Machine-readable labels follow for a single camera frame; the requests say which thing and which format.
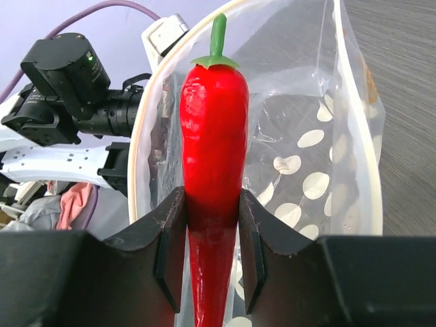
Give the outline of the clear dotted zip top bag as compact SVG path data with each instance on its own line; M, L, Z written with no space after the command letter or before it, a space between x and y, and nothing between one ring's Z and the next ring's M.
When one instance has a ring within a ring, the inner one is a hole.
M243 187L279 221L309 238L382 234L379 157L385 110L342 1L230 1L192 28L156 20L141 40L153 73L131 136L131 222L183 183L181 87L209 49L213 19L228 19L225 53L249 85ZM240 234L225 326L246 312Z

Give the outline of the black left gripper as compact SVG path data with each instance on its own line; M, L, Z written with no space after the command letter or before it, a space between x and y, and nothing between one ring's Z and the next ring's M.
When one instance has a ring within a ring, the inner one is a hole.
M37 40L20 63L30 80L1 104L1 146L80 144L79 134L130 137L143 73L110 88L90 41L79 33Z

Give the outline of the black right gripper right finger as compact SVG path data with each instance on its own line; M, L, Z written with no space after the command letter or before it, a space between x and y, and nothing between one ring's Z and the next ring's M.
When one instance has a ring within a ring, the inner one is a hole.
M244 190L239 202L246 312L254 326L434 326L435 239L310 240Z

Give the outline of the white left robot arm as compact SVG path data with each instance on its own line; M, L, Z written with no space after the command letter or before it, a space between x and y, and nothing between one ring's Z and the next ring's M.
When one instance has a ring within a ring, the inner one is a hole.
M20 67L29 84L1 102L1 180L85 182L125 193L129 138L150 74L112 89L79 33L36 41Z

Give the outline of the red fake chili pepper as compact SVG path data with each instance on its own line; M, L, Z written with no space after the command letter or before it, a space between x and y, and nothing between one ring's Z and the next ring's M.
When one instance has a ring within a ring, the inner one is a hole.
M247 150L249 90L223 54L227 18L213 21L209 54L181 90L182 165L196 326L221 326L232 269Z

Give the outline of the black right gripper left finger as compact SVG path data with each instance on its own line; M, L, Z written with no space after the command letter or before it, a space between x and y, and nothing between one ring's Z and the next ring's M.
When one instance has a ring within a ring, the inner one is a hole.
M185 192L105 240L83 230L1 234L2 326L173 326Z

